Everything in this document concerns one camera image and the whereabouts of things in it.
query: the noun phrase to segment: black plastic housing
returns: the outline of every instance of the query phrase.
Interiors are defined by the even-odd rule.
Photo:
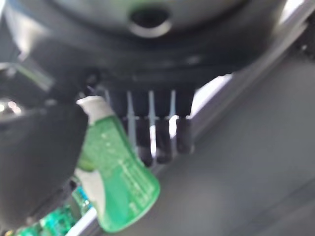
[[[251,63],[276,33],[285,2],[247,1],[215,20],[156,39],[82,24],[45,0],[8,0],[5,15],[21,51],[65,86],[83,87],[82,75],[97,68],[108,87],[156,89],[201,86]]]
[[[88,118],[77,105],[39,107],[0,117],[0,222],[34,223],[62,204]]]

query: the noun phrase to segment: gray surface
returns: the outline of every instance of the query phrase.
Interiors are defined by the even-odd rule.
[[[287,59],[163,173],[157,204],[118,235],[255,235],[308,203],[313,185],[284,200],[315,177],[314,91],[313,63]]]

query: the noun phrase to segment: round dark opening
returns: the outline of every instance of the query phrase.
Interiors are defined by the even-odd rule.
[[[130,16],[133,23],[146,29],[159,27],[166,22],[168,18],[169,14],[165,9],[156,7],[137,9]]]

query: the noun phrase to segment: black plastic part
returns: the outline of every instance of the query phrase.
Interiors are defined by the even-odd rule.
[[[176,120],[176,145],[179,154],[190,154],[194,150],[191,119],[179,118]]]
[[[156,117],[164,118],[170,115],[171,111],[170,90],[154,91],[154,109]]]
[[[123,126],[126,134],[128,135],[129,134],[129,120],[128,120],[128,117],[120,118],[120,121],[122,123],[122,126]]]
[[[17,229],[44,217],[74,173],[88,118],[77,105],[0,120],[0,222]]]
[[[145,166],[153,164],[151,154],[150,121],[148,118],[136,119],[136,148],[138,155]]]
[[[195,90],[177,90],[175,93],[175,114],[179,117],[190,116]]]
[[[118,117],[126,117],[128,114],[128,99],[125,91],[108,91],[109,102]]]
[[[296,45],[310,58],[315,58],[315,13],[308,18],[308,28],[299,38]]]
[[[50,1],[9,0],[4,12],[21,51],[72,96],[84,87],[82,74],[91,68],[107,72],[107,86],[129,90],[198,87],[238,70],[269,45],[285,3],[247,1],[215,21],[156,40],[100,33]]]
[[[159,164],[167,164],[172,160],[172,146],[169,134],[169,120],[156,120],[156,160]]]
[[[131,93],[133,112],[136,117],[147,117],[150,112],[149,93],[146,91],[133,91]]]
[[[134,10],[130,15],[130,21],[140,27],[151,29],[162,25],[169,17],[165,8],[147,6]]]

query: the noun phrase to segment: green spray bottle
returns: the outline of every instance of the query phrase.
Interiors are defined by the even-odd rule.
[[[150,210],[159,196],[159,182],[136,157],[102,97],[86,97],[77,104],[89,116],[90,126],[75,174],[96,208],[100,226],[116,233]]]

